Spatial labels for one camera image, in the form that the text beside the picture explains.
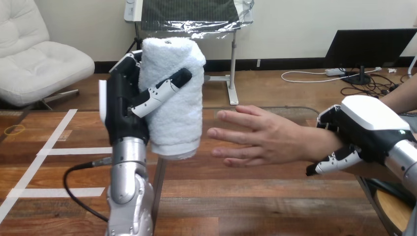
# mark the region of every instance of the monitor stand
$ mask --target monitor stand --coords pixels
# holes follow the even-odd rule
[[[353,71],[346,72],[345,75],[342,75],[342,77],[349,76],[349,75],[356,75],[356,74],[357,72],[353,72]],[[359,75],[348,77],[342,80],[352,85],[367,85],[368,83],[371,82],[371,77],[365,74],[365,66],[361,65]]]

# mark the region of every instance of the computer monitor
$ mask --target computer monitor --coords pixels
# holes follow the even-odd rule
[[[393,66],[410,43],[417,29],[338,30],[325,58],[325,68],[359,68],[357,76],[343,81],[366,85],[366,67]]]

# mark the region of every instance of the white wall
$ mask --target white wall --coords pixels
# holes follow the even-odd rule
[[[51,40],[95,61],[119,60],[134,38],[123,0],[35,0]],[[255,0],[238,32],[238,59],[324,57],[337,30],[410,28],[417,0]],[[231,38],[197,40],[207,59],[229,59]],[[417,37],[403,56],[417,54]]]

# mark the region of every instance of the human finger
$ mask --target human finger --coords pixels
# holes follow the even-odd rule
[[[235,167],[235,168],[261,166],[261,165],[268,164],[268,162],[262,158],[254,158],[254,159],[226,158],[223,160],[223,163],[228,167]]]
[[[217,118],[225,122],[237,124],[254,130],[259,130],[264,127],[264,124],[260,117],[244,113],[232,111],[219,111],[217,113]]]
[[[268,112],[262,108],[250,105],[250,106],[236,106],[236,111],[239,113],[245,113],[254,116],[262,116],[267,114]]]
[[[258,145],[259,140],[254,138],[253,133],[244,133],[221,128],[211,128],[207,131],[211,139],[222,140],[235,144]]]
[[[248,159],[262,155],[262,147],[224,148],[219,147],[211,152],[214,157]]]

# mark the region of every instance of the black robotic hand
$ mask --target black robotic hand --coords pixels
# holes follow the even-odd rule
[[[192,78],[183,68],[154,88],[139,91],[138,82],[142,52],[127,54],[110,71],[107,81],[107,111],[105,125],[110,144],[125,137],[149,141],[148,125],[144,117],[178,92]]]

